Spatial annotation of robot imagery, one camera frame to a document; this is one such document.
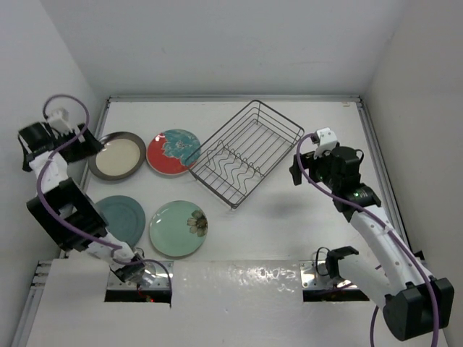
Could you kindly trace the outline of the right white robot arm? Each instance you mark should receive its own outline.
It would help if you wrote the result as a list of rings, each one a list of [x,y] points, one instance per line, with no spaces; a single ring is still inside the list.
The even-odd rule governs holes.
[[[378,195],[361,181],[363,157],[361,150],[336,145],[322,155],[296,153],[290,168],[295,185],[306,179],[333,200],[381,266],[372,269],[357,249],[345,246],[328,252],[328,275],[353,282],[382,311],[397,340],[431,333],[437,346],[440,329],[449,324],[454,287],[448,278],[435,277],[399,237]]]

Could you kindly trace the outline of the plain teal blue plate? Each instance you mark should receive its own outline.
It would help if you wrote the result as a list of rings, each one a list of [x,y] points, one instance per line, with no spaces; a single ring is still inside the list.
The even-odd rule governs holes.
[[[98,201],[95,206],[108,222],[108,230],[118,240],[135,247],[145,230],[145,212],[138,201],[114,195]]]

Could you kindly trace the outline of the black wire dish rack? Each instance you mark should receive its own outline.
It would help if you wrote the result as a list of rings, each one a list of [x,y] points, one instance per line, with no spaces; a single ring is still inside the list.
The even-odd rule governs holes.
[[[230,208],[238,208],[293,150],[305,130],[252,100],[193,154],[192,176]]]

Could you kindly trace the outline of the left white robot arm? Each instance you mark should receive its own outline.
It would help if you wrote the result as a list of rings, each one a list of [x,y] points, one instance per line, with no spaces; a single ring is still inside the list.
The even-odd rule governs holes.
[[[46,122],[35,122],[17,138],[23,170],[37,177],[37,193],[27,209],[59,248],[103,260],[123,283],[147,285],[152,272],[147,262],[109,231],[95,203],[67,173],[70,163],[98,154],[103,145],[82,124],[60,133]]]

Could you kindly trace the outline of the red plate blue flower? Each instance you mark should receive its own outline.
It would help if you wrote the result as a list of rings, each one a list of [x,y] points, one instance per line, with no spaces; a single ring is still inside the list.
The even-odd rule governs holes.
[[[200,140],[183,129],[157,134],[146,150],[148,165],[157,173],[178,176],[186,173],[201,156]]]

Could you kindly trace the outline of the light green flower plate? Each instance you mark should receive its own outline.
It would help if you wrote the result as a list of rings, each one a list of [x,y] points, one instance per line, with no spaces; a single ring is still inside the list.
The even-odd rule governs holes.
[[[177,200],[161,206],[152,217],[149,237],[153,247],[167,257],[194,253],[208,233],[208,219],[193,202]]]

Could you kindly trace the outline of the cream plate brown rim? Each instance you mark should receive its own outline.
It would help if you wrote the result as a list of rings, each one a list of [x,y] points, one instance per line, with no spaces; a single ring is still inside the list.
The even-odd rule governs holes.
[[[88,159],[88,168],[104,181],[124,180],[137,172],[145,161],[144,141],[131,132],[113,132],[99,139],[103,149]]]

